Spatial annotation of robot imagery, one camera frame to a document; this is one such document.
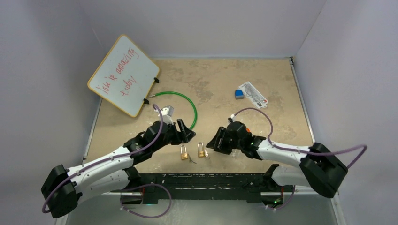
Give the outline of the brass padlock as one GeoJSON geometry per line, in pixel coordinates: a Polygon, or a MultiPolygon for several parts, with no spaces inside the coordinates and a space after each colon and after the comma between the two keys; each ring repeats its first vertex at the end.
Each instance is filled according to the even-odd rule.
{"type": "Polygon", "coordinates": [[[204,144],[202,142],[198,143],[198,157],[204,158],[206,156],[206,151],[204,148],[204,144]]]}
{"type": "Polygon", "coordinates": [[[181,155],[180,155],[181,160],[187,160],[189,158],[185,145],[180,146],[180,153],[181,153],[181,155]]]}

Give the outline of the green cable lock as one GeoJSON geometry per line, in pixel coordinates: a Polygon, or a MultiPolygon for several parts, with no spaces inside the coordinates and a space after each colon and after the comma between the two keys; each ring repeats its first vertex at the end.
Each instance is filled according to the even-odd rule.
{"type": "Polygon", "coordinates": [[[160,91],[154,94],[150,94],[149,98],[154,98],[154,97],[159,97],[159,96],[173,96],[174,100],[176,102],[176,99],[178,98],[179,100],[182,100],[183,103],[179,103],[178,106],[183,106],[183,109],[185,110],[185,114],[188,114],[190,112],[192,114],[192,119],[189,128],[194,129],[195,126],[197,125],[198,118],[199,118],[199,113],[197,110],[197,107],[195,103],[185,94],[177,92],[177,91],[160,91]]]}

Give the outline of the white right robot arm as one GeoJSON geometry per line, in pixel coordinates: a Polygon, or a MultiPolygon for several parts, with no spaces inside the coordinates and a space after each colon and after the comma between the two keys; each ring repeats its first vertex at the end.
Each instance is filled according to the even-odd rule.
{"type": "Polygon", "coordinates": [[[248,158],[279,162],[263,179],[270,191],[296,185],[311,187],[321,196],[333,198],[348,173],[348,168],[321,143],[312,146],[271,144],[267,138],[253,135],[238,121],[219,127],[206,147],[227,155],[232,150],[240,150],[248,158]]]}

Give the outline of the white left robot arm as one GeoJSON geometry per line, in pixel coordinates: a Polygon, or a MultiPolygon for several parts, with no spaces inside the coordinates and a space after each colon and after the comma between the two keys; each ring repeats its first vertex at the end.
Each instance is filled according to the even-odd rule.
{"type": "Polygon", "coordinates": [[[105,156],[70,168],[57,165],[40,189],[45,199],[42,212],[59,218],[94,196],[122,189],[136,191],[140,179],[129,174],[135,165],[150,159],[154,152],[167,145],[186,144],[195,136],[181,119],[177,122],[158,120],[105,156]]]}

